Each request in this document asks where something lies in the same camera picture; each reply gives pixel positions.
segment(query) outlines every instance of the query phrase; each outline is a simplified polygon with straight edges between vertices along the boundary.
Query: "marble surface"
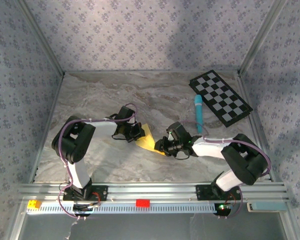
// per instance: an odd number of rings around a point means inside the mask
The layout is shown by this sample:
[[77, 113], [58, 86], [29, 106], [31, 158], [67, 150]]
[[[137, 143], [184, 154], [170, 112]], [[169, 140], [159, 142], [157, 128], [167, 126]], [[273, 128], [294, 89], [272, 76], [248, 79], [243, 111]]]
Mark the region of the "marble surface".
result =
[[[42, 150], [36, 182], [63, 182], [68, 176], [51, 142], [71, 115], [101, 119], [118, 113], [121, 106], [134, 103], [139, 111], [137, 120], [148, 123], [157, 141], [166, 136], [166, 128], [176, 121], [195, 120], [195, 92], [189, 80], [203, 72], [138, 72], [118, 71], [66, 74]], [[232, 72], [218, 74], [239, 93]], [[248, 119], [226, 128], [207, 106], [203, 118], [212, 138], [229, 138], [238, 133], [253, 138]], [[194, 124], [184, 125], [197, 135]], [[93, 182], [185, 182], [212, 181], [229, 166], [212, 157], [190, 157], [176, 160], [136, 146], [134, 142], [93, 138], [85, 164]]]

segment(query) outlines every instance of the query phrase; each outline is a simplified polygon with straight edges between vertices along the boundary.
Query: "blue marker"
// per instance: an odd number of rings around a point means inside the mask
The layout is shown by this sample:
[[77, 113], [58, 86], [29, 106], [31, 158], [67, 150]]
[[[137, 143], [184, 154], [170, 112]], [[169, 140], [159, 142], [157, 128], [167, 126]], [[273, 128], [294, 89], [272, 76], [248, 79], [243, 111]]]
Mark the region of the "blue marker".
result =
[[[195, 105], [195, 119], [199, 124], [204, 124], [204, 119], [202, 117], [202, 97], [201, 95], [196, 95], [194, 97], [194, 105]], [[198, 129], [198, 133], [202, 134], [202, 127], [200, 125], [196, 125]]]

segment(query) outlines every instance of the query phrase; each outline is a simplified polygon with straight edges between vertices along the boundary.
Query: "yellow triangle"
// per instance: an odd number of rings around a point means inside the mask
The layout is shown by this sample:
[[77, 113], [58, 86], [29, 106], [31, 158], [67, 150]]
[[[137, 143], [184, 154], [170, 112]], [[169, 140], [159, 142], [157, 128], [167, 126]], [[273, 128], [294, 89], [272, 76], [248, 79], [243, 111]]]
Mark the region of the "yellow triangle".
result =
[[156, 142], [152, 137], [148, 124], [143, 124], [141, 127], [144, 130], [145, 136], [135, 141], [135, 144], [143, 149], [165, 155], [164, 152], [155, 150]]

